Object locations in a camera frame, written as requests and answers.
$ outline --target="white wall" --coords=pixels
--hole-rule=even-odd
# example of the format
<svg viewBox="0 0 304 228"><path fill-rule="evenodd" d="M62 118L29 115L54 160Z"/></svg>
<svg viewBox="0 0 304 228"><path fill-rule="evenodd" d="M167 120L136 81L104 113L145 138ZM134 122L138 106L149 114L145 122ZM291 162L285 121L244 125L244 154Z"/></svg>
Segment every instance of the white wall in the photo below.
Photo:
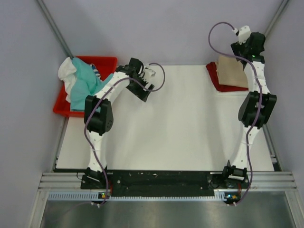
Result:
<svg viewBox="0 0 304 228"><path fill-rule="evenodd" d="M266 44L265 71L277 103L269 128L283 167L304 199L304 1L292 0Z"/></svg>
<svg viewBox="0 0 304 228"><path fill-rule="evenodd" d="M265 31L281 0L45 0L75 55L137 57L161 64L201 64L217 58L208 32L219 21ZM229 27L212 42L229 51Z"/></svg>
<svg viewBox="0 0 304 228"><path fill-rule="evenodd" d="M33 0L0 2L0 227L25 227L62 118L52 112L65 56Z"/></svg>

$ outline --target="white cloth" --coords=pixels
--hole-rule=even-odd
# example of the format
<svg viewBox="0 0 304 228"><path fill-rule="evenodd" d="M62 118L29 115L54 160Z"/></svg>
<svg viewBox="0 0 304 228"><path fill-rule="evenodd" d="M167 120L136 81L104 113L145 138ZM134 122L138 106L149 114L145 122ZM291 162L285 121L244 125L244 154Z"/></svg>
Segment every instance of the white cloth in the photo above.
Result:
<svg viewBox="0 0 304 228"><path fill-rule="evenodd" d="M71 89L76 82L76 76L74 73L76 72L76 67L73 65L70 57L66 58L65 61L61 64L58 70L58 77L61 81L65 82L66 89L66 101L71 103Z"/></svg>

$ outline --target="red tray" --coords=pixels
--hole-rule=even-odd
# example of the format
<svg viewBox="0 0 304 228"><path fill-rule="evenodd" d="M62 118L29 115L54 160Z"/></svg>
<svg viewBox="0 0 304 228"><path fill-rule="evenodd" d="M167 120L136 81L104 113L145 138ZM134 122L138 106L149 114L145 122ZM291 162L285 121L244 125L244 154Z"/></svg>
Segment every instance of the red tray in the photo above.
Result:
<svg viewBox="0 0 304 228"><path fill-rule="evenodd" d="M77 56L87 64L93 63L101 75L101 79L105 80L109 74L113 73L116 69L116 57L101 57L101 56ZM63 115L65 117L84 117L84 112L73 112L70 110L71 104L66 101L65 85L63 84L59 95L57 97L53 112Z"/></svg>

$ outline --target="red folded cloth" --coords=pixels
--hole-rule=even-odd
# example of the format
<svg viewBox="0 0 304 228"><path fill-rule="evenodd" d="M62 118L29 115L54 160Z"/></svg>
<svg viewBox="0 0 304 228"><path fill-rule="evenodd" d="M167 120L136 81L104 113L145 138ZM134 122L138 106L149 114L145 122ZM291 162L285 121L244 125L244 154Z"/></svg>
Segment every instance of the red folded cloth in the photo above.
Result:
<svg viewBox="0 0 304 228"><path fill-rule="evenodd" d="M219 78L217 74L217 66L215 62L211 62L206 65L206 68L209 72L211 81L215 87L216 90L220 92L235 92L235 91L247 91L247 88L237 87L237 86L231 86L231 85L220 85L219 84Z"/></svg>

